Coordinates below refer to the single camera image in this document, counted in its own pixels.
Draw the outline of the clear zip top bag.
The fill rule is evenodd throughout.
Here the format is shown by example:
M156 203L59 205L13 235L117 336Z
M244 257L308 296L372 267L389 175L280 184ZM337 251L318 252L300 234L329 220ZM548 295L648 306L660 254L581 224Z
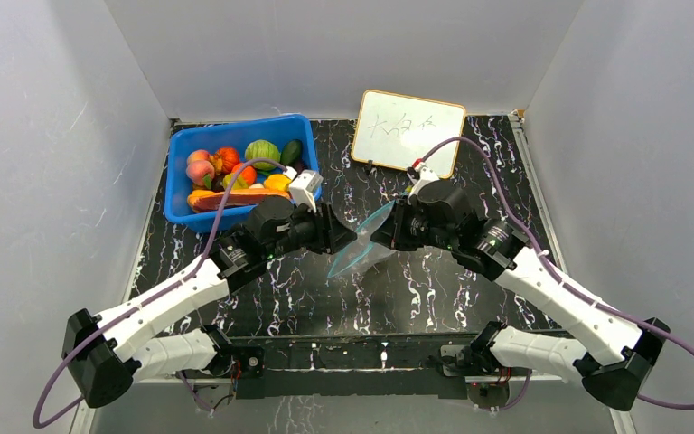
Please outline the clear zip top bag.
M382 205L357 227L357 239L336 255L328 279L363 273L397 253L370 240L372 233L387 220L392 207L393 202Z

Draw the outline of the yellow bell pepper toy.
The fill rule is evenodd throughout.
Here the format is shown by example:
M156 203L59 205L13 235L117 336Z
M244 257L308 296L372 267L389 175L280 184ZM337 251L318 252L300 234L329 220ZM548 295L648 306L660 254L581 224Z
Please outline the yellow bell pepper toy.
M268 190L274 190L278 192L288 192L288 187L292 183L292 179L282 174L273 174L268 176L263 185Z

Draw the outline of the green round melon toy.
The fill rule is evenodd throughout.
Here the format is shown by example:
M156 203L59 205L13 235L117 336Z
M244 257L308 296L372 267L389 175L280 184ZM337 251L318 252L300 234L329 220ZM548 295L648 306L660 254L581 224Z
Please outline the green round melon toy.
M259 139L250 142L245 150L244 156L246 160L254 160L261 158L260 162L256 162L253 166L257 170L269 172L277 168L276 163L280 162L280 150L273 143Z

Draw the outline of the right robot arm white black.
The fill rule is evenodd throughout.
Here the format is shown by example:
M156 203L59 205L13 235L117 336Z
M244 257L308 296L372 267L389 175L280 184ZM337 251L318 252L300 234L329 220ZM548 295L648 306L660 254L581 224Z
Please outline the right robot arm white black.
M520 367L583 386L604 405L629 411L663 347L663 338L587 301L554 279L556 269L505 221L478 215L464 191L447 180L397 199L371 241L397 251L436 247L456 262L527 299L569 332L568 338L522 332L490 322L458 358L485 374Z

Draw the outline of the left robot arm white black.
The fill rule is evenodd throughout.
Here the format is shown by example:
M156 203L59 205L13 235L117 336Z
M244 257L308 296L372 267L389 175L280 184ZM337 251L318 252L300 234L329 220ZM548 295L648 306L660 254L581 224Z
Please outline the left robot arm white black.
M268 197L214 242L208 256L117 307L83 308L67 321L62 357L82 399L109 405L136 382L185 370L222 376L240 358L214 326L159 337L177 319L228 298L258 279L272 260L305 249L335 254L357 238L326 202L314 207Z

